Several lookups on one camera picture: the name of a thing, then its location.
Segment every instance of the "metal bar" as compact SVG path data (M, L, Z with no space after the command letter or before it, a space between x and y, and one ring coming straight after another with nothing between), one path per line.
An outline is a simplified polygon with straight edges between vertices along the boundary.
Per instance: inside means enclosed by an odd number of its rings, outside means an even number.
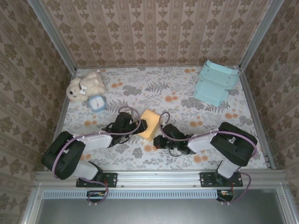
M244 170L252 178L251 189L277 189L286 186L282 170L248 169ZM118 173L117 189L227 189L202 188L199 173L214 172L214 170L194 171L113 171ZM248 184L248 177L242 176L244 189ZM67 180L54 179L51 172L38 172L34 188L42 189L78 189L76 177Z
M294 200L290 190L283 188L277 189L278 199L285 216L287 224L299 224L299 216L295 208Z
M241 80L241 84L242 84L242 87L244 90L245 98L247 100L248 108L249 108L250 114L252 116L253 124L254 124L254 127L256 128L257 138L260 142L260 145L261 145L263 151L267 154L271 169L276 169L274 160L273 160L273 157L272 157L272 154L271 154L271 151L270 151L267 139L266 139L265 132L263 131L263 126L262 126L260 117L258 116L256 104L252 97L250 87L249 87L247 78L245 76L244 70L241 70L240 80Z
M277 12L279 11L284 0L273 0L270 2L260 24L258 25L256 32L254 33L239 65L241 69L246 69L249 61L254 55L258 45L261 43L263 37L265 36L269 26L274 20Z
M33 8L34 12L36 13L37 18L42 23L43 28L48 33L51 41L53 42L55 48L59 52L61 58L63 59L65 65L69 69L70 73L72 75L75 74L76 65L73 62L72 58L70 57L70 54L67 51L65 45L63 44L63 41L59 36L59 32L55 29L55 27L51 22L51 19L47 15L47 11L43 7L43 4L41 3L41 1L36 1L36 0L28 0L28 2Z
M28 200L27 207L26 207L26 210L24 212L21 224L29 223L29 219L32 215L33 204L36 200L37 191L38 191L38 189L33 189L31 191L31 195L30 195L30 198Z
M76 77L76 73L73 73L71 75L71 80L75 77ZM69 107L69 103L70 103L70 100L65 95L64 103L62 104L62 108L61 108L61 111L60 111L59 119L58 119L58 122L57 122L57 126L56 126L56 129L55 129L52 141L54 141L57 138L57 136L62 132L62 128L64 127L64 119L65 119L65 116L66 116L66 113L67 113L67 108Z
M86 66L86 67L77 67L77 69L129 69L129 68L170 68L170 67L202 67L204 64L172 64L172 65L130 65L130 66ZM238 64L226 64L225 67L236 67L239 69Z

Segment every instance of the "vent grille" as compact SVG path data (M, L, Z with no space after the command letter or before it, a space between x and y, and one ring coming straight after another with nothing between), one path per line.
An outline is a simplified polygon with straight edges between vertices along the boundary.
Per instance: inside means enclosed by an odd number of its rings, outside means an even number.
M87 190L45 190L43 199L86 199L86 194ZM217 198L217 190L110 190L107 197L107 199L209 198Z

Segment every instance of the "patterned wallpaper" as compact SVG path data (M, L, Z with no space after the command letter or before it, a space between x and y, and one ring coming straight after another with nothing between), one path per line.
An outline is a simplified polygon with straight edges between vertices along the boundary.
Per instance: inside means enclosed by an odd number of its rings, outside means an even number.
M269 0L41 0L77 67L238 64Z
M246 75L278 169L299 210L299 1L285 0Z
M0 0L0 223L21 219L70 73L26 0Z

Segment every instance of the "black base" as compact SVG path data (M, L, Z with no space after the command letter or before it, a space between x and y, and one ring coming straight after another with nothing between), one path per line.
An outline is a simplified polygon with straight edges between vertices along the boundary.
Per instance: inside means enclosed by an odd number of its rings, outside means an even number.
M109 188L116 188L117 184L117 173L102 173L100 182L106 184ZM103 185L96 183L89 183L80 178L76 182L77 188L104 188Z
M202 188L210 188L210 187L232 187L232 183L234 187L243 187L241 174L235 172L232 177L227 181L220 185L215 177L215 172L202 172L199 174L200 176L200 184Z

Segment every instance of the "floral tablecloth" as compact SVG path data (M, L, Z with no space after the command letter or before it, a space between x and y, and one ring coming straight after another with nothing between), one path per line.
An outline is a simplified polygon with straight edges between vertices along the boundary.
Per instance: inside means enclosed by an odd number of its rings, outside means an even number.
M120 106L129 105L140 114L145 109L157 114L169 111L170 122L185 134L205 133L227 121L256 136L241 82L229 91L224 103L215 107L193 97L200 70L201 67L103 69L107 109L92 112L88 102L70 102L63 130L72 134L97 132L115 121ZM77 70L77 76L83 77L90 71ZM223 156L217 150L206 150L172 157L168 150L156 149L152 142L132 136L125 144L95 149L81 159L92 161L103 170L186 170L215 169ZM258 154L246 168L266 168L259 144Z

